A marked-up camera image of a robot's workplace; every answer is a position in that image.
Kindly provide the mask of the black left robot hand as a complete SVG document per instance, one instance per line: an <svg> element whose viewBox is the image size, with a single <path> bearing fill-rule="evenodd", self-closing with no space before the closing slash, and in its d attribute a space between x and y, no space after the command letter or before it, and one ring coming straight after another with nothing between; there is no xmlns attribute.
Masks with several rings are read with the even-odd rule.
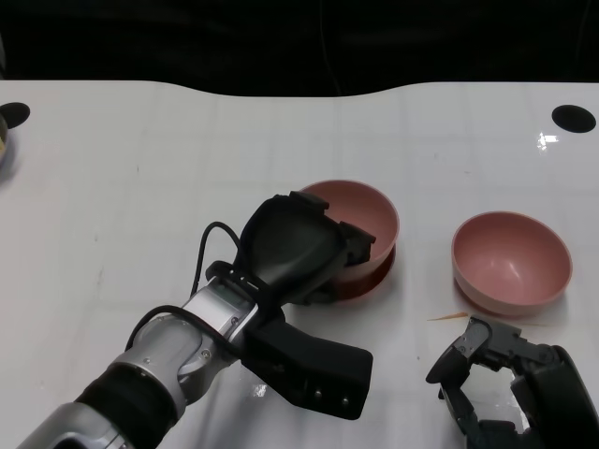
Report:
<svg viewBox="0 0 599 449"><path fill-rule="evenodd" d="M336 277L366 263L376 237L326 215L329 203L292 191L263 202L241 232L235 269L278 305L341 300Z"/></svg>

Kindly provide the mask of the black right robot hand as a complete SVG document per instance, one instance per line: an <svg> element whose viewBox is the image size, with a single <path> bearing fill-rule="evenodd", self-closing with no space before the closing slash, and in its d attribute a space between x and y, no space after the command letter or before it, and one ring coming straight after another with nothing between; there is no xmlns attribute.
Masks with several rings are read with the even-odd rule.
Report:
<svg viewBox="0 0 599 449"><path fill-rule="evenodd" d="M463 334L443 352L426 377L456 421L468 448L596 448L598 413L571 356L558 345L534 344L521 330L473 315ZM510 385L529 427L480 420L461 387L471 367L510 369Z"/></svg>

